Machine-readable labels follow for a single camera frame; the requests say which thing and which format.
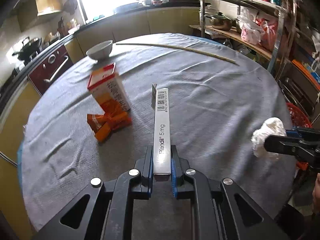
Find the crumpled orange packaging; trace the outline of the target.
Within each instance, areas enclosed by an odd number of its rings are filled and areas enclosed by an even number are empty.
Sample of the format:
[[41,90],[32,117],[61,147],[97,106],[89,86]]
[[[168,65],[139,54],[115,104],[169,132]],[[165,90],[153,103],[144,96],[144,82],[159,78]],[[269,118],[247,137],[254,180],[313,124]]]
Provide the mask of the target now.
[[87,114],[87,123],[99,142],[104,142],[112,132],[132,124],[132,119],[116,100],[106,101],[103,108],[104,114]]

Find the metal kitchen shelf rack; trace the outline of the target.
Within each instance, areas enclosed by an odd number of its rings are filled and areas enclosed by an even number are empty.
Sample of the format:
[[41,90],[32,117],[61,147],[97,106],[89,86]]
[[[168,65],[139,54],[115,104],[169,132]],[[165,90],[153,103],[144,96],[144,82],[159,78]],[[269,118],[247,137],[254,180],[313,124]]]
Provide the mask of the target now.
[[[243,44],[268,62],[286,98],[312,122],[319,119],[319,53],[301,0],[277,5],[263,0],[199,0],[201,37],[219,34]],[[288,85],[282,84],[291,78]]]

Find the red plastic bag on shelf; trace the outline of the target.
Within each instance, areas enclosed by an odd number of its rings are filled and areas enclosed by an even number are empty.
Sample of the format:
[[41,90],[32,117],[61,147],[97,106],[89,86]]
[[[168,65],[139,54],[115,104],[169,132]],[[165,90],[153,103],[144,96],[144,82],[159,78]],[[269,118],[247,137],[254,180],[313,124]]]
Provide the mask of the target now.
[[261,46],[272,51],[277,38],[278,22],[265,18],[257,18],[255,22],[264,30],[264,35],[261,37],[260,41]]

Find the steel pot on shelf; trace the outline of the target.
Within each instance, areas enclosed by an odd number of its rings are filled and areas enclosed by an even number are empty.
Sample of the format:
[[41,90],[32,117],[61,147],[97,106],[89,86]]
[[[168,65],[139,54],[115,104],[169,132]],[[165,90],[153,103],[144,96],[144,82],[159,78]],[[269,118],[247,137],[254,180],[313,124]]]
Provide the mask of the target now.
[[231,30],[233,23],[238,21],[237,18],[228,18],[222,12],[217,12],[214,15],[205,15],[210,22],[210,25],[219,30],[229,31]]

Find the white tissue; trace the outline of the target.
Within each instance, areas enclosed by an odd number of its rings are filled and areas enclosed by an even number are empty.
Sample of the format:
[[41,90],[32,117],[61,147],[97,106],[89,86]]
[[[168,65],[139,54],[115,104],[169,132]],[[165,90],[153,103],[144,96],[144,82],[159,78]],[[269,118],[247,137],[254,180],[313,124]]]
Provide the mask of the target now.
[[278,153],[267,152],[264,148],[264,142],[269,135],[287,136],[284,124],[279,118],[272,117],[265,120],[262,126],[253,132],[251,137],[253,154],[258,158],[278,160]]

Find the red plastic mesh basket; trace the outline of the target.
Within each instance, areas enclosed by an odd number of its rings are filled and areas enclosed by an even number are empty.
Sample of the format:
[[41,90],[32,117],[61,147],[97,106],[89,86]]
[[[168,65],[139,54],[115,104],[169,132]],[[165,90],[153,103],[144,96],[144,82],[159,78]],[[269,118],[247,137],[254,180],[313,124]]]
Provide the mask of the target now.
[[290,142],[290,155],[297,159],[296,166],[302,171],[312,168],[312,158],[317,148],[318,131],[314,130],[306,115],[297,106],[287,103],[293,128],[287,130],[287,136],[295,138]]

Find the white ceramic bowl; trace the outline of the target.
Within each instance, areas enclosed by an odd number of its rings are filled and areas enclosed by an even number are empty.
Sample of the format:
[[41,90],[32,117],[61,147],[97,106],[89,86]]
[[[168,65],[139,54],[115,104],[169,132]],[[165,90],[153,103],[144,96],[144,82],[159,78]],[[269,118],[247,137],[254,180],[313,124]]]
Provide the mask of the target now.
[[112,51],[113,41],[107,40],[104,42],[101,42],[99,44],[96,44],[92,48],[90,48],[88,51],[86,51],[86,55],[93,60],[103,60],[107,57],[109,57],[111,51]]

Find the black wok on stove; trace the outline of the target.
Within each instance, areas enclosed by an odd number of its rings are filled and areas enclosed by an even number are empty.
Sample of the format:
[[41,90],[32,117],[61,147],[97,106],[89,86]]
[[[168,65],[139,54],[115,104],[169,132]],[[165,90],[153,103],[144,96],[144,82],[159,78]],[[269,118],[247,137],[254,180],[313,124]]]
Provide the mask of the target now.
[[30,55],[32,55],[34,52],[40,52],[39,48],[42,43],[42,38],[32,38],[26,37],[22,41],[22,49],[20,51],[16,51],[12,54],[12,56],[18,55],[18,59],[20,61],[28,61],[30,59]]

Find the white plastic bag on shelf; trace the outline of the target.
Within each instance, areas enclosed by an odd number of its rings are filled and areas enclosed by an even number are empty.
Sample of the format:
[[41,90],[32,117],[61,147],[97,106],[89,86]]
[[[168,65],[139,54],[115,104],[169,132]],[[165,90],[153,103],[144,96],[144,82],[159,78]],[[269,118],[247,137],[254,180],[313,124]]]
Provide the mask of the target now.
[[259,44],[261,37],[264,35],[264,30],[250,19],[249,10],[246,7],[241,8],[238,20],[241,39],[253,45]]

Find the dark red oven front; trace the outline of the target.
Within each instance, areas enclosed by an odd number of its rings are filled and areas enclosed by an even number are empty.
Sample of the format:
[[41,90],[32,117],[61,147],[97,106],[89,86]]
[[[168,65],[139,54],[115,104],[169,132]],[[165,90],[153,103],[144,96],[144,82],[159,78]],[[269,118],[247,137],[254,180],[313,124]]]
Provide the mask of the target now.
[[29,81],[40,95],[58,79],[73,62],[64,45],[61,45],[43,61],[41,61],[28,75]]

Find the white Plendil medicine box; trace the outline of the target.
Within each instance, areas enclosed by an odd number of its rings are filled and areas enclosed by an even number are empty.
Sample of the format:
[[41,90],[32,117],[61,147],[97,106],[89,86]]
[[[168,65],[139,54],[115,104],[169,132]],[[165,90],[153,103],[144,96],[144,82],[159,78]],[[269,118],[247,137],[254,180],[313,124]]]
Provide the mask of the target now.
[[153,133],[153,174],[171,175],[169,90],[152,84],[151,106],[155,113]]

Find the yellow wall cabinets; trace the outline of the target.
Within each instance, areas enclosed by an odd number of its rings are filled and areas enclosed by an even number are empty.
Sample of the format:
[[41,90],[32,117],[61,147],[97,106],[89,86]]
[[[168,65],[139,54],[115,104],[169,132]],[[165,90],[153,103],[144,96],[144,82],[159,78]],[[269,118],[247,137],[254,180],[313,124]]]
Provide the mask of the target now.
[[19,0],[14,10],[21,32],[51,20],[62,11],[61,0]]

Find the orange white carton box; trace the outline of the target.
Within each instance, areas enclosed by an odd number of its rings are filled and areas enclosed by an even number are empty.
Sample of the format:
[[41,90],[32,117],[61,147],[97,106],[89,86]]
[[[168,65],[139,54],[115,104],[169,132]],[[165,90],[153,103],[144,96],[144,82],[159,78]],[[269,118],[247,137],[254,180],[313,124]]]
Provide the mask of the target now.
[[94,70],[87,89],[106,113],[111,111],[112,105],[118,105],[125,112],[131,108],[115,62]]

